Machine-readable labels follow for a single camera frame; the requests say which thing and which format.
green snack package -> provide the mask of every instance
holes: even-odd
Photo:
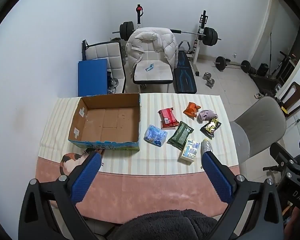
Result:
[[[193,128],[188,126],[186,123],[180,121],[180,124],[173,134],[173,136],[167,141],[167,143],[173,145],[179,150],[183,150],[185,147],[188,135],[194,131]]]

striped tablecloth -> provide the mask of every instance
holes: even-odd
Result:
[[[189,135],[190,139],[201,142],[204,138],[207,138],[200,132],[200,128],[206,122],[199,123],[196,119],[193,120],[183,114],[189,102],[201,106],[200,110],[211,109],[218,114],[218,120],[222,125],[211,140],[213,152],[222,164],[228,167],[238,165],[230,123],[220,96],[148,93],[141,94],[140,97],[140,150],[106,150],[100,171],[130,175],[172,175],[204,171],[201,168],[200,153],[197,154],[193,163],[189,163],[179,160],[180,150],[172,145],[165,142],[162,147],[157,147],[143,140],[144,133],[150,124],[160,127],[161,119],[158,111],[168,107],[174,108],[173,114],[178,121],[183,121],[194,128],[193,133]],[[85,150],[68,141],[72,117],[79,99],[58,99],[42,137],[39,157],[59,163],[64,154],[69,152],[80,154]],[[168,132],[167,139],[175,132],[175,130],[166,131]]]

dark blanket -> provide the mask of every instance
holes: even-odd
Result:
[[[201,240],[217,220],[195,210],[167,210],[145,214],[123,224],[111,240]]]

screw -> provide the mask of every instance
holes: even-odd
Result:
[[[244,181],[245,178],[244,178],[243,175],[238,175],[238,176],[237,176],[237,180],[238,180],[238,181]]]
[[[65,181],[67,179],[67,175],[61,175],[58,180],[59,181]]]
[[[29,183],[30,183],[30,185],[34,185],[34,184],[37,183],[37,180],[36,179],[31,179],[31,181]]]
[[[268,183],[269,185],[272,185],[272,184],[273,184],[273,180],[272,180],[272,179],[267,179],[267,183]]]

red snack package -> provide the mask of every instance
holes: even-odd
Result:
[[[179,122],[174,117],[172,110],[173,110],[173,107],[162,109],[158,112],[163,117],[163,122],[162,122],[163,128],[175,127],[175,126],[179,125]]]

